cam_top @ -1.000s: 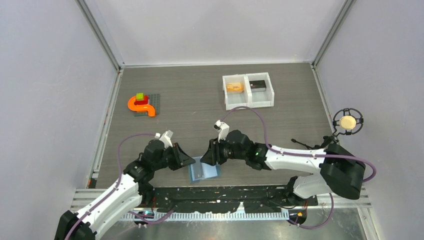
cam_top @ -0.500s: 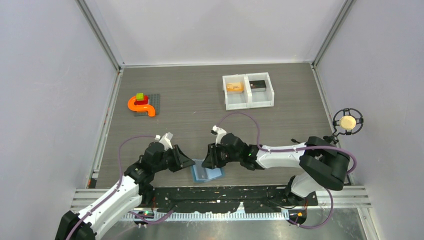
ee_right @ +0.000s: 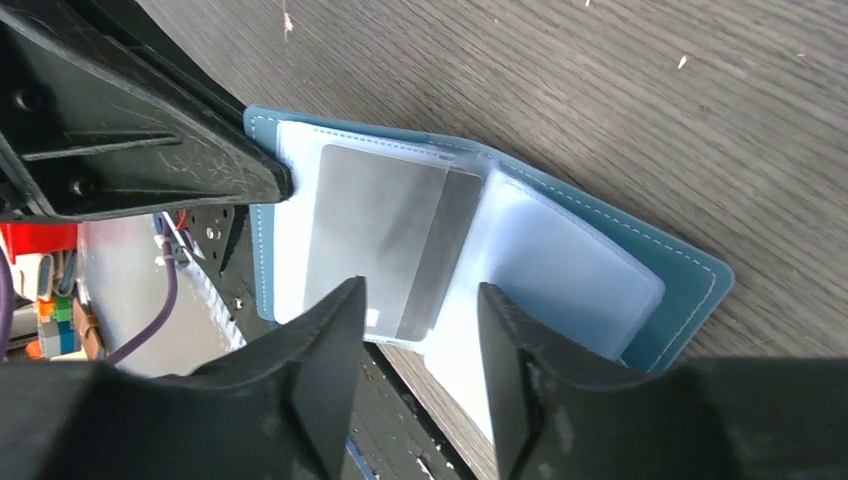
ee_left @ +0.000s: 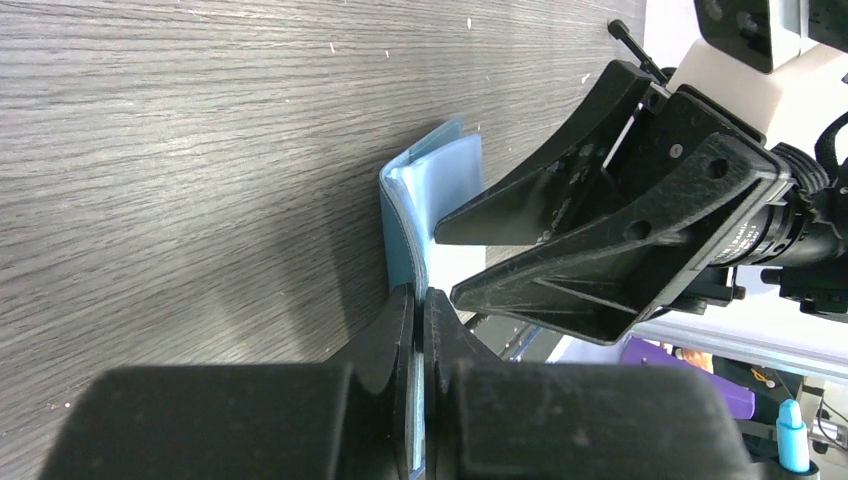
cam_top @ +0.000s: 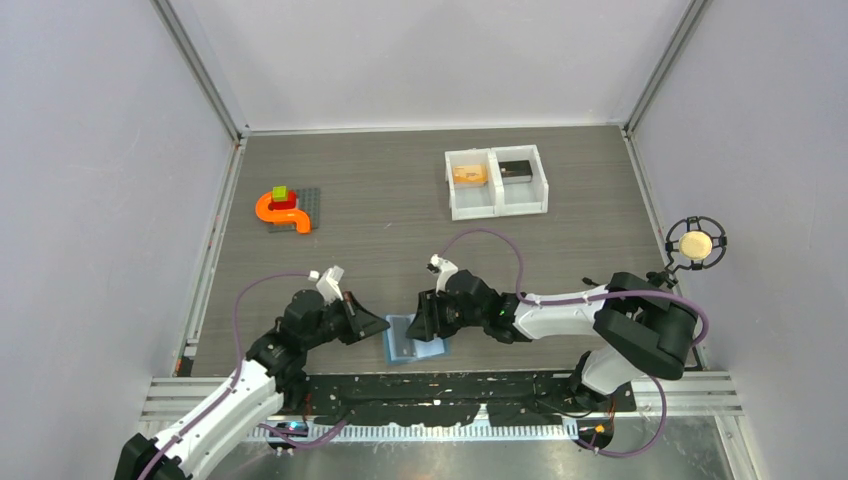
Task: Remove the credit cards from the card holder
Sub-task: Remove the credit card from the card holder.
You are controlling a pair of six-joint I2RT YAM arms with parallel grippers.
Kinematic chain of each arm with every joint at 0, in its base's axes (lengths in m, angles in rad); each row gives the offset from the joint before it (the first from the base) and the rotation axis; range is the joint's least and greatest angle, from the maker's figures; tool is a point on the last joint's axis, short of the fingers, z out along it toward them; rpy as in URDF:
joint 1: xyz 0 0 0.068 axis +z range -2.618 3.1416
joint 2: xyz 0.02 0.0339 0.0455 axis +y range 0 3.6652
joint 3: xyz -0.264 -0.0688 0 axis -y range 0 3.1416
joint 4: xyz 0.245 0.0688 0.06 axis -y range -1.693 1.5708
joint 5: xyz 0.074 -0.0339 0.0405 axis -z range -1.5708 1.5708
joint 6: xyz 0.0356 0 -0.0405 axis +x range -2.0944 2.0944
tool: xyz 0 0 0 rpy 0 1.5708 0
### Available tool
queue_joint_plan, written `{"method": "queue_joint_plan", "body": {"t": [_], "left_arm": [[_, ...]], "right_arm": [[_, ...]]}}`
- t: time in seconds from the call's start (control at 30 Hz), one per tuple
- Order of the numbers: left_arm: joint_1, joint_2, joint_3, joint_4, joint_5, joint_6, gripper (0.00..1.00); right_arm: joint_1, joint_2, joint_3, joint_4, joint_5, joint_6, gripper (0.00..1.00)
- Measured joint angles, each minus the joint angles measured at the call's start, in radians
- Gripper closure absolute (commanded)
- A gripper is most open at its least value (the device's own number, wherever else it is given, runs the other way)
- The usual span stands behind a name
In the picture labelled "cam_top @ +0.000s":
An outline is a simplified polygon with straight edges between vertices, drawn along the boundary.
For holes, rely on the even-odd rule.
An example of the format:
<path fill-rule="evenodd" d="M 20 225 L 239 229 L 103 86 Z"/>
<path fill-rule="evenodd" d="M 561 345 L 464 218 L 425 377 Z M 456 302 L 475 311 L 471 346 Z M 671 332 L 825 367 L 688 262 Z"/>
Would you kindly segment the black credit card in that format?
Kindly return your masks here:
<path fill-rule="evenodd" d="M 405 339 L 399 347 L 399 353 L 404 358 L 417 358 L 418 341 L 414 339 Z"/>

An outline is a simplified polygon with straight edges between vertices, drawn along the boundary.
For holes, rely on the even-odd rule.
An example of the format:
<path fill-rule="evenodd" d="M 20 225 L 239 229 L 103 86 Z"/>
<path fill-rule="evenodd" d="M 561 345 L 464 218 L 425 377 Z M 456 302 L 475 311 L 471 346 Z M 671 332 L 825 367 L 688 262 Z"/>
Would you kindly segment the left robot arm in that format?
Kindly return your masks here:
<path fill-rule="evenodd" d="M 297 292 L 212 394 L 153 437 L 136 434 L 125 443 L 116 478 L 207 478 L 260 423 L 305 405 L 310 350 L 335 340 L 351 345 L 389 327 L 350 292 L 331 300 L 316 290 Z"/>

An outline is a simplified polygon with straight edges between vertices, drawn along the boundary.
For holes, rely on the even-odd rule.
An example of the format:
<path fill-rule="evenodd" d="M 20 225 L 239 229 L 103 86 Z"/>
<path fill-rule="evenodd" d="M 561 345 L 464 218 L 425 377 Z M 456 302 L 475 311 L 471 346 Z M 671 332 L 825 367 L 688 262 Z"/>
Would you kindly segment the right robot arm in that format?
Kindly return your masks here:
<path fill-rule="evenodd" d="M 504 344 L 595 335 L 604 346 L 583 354 L 570 378 L 572 400 L 591 411 L 636 378 L 680 379 L 698 319 L 682 298 L 626 272 L 583 292 L 538 296 L 498 292 L 460 270 L 420 293 L 406 336 L 427 342 L 469 327 Z"/>

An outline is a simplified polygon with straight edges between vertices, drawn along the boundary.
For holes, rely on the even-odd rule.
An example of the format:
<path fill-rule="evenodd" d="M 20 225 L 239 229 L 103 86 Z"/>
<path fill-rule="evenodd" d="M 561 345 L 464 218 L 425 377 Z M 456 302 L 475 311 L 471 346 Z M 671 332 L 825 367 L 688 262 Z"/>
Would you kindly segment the blue card holder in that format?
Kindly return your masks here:
<path fill-rule="evenodd" d="M 409 364 L 450 354 L 446 340 L 435 339 L 423 342 L 407 338 L 406 330 L 412 324 L 413 318 L 413 315 L 385 317 L 389 328 L 383 332 L 383 340 L 386 362 L 389 365 Z"/>

